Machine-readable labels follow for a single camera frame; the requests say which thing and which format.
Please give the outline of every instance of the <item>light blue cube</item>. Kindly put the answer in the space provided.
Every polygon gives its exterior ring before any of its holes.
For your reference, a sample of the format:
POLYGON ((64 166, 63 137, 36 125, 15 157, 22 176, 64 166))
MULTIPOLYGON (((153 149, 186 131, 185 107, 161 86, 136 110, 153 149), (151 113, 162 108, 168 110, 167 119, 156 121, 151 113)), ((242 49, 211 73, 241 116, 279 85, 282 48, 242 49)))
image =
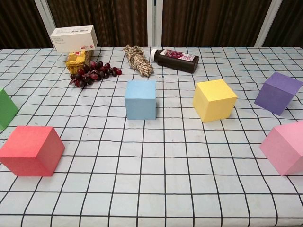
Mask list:
POLYGON ((124 99, 128 120, 156 119, 156 81, 128 81, 124 99))

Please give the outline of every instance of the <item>foam cube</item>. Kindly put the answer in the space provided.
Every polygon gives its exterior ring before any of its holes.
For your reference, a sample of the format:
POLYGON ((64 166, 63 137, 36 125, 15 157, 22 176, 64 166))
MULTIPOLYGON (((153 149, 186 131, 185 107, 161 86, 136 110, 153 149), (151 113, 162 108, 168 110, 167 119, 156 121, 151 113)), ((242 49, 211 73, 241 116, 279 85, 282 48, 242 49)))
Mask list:
POLYGON ((64 151, 50 126, 18 126, 0 149, 0 162, 17 176, 52 176, 64 151))
POLYGON ((228 118, 237 95, 222 79, 199 82, 194 94, 194 108, 202 122, 228 118))
POLYGON ((303 171, 303 121, 274 127, 260 145, 281 176, 303 171))
POLYGON ((275 72, 263 84, 255 104, 281 115, 302 85, 301 81, 275 72))
POLYGON ((0 88, 0 130, 5 129, 18 112, 17 107, 3 88, 0 88))
POLYGON ((156 81, 128 81, 125 107, 128 120, 155 120, 156 81))

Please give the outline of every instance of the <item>green cube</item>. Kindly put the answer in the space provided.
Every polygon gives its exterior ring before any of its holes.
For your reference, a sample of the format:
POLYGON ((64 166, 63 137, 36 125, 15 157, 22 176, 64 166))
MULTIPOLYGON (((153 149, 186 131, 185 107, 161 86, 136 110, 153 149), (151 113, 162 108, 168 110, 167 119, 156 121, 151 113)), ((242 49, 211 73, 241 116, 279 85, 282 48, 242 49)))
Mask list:
POLYGON ((18 112, 18 108, 3 88, 0 88, 0 130, 5 129, 18 112))

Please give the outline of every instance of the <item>purple cube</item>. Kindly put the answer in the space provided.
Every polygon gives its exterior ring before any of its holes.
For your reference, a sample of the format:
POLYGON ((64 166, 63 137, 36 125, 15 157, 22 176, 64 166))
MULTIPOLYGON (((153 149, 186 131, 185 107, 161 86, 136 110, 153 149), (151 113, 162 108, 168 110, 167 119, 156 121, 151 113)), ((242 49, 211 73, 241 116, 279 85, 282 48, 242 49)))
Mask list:
POLYGON ((263 84, 255 104, 281 115, 302 85, 301 81, 275 72, 263 84))

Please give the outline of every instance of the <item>box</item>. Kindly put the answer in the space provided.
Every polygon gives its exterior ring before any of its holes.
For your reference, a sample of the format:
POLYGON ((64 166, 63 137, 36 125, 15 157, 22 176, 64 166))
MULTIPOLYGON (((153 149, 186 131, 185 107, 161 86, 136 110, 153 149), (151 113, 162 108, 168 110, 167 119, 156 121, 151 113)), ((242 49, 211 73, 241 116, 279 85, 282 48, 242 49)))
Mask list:
POLYGON ((301 81, 275 72, 263 84, 255 104, 281 115, 302 85, 301 81))
POLYGON ((281 176, 303 171, 303 121, 274 127, 260 145, 281 176))
POLYGON ((0 149, 0 162, 17 176, 52 176, 64 151, 50 126, 17 126, 0 149))
POLYGON ((84 64, 89 65, 91 51, 74 51, 68 54, 66 67, 70 73, 77 73, 77 69, 82 69, 84 64))
POLYGON ((125 92, 128 120, 156 119, 156 82, 128 81, 125 92))
POLYGON ((3 88, 0 88, 0 130, 5 129, 18 112, 18 108, 3 88))
POLYGON ((237 95, 222 79, 196 84, 193 105, 202 122, 228 118, 237 95))
POLYGON ((58 53, 90 51, 98 43, 93 25, 56 28, 51 40, 58 53))

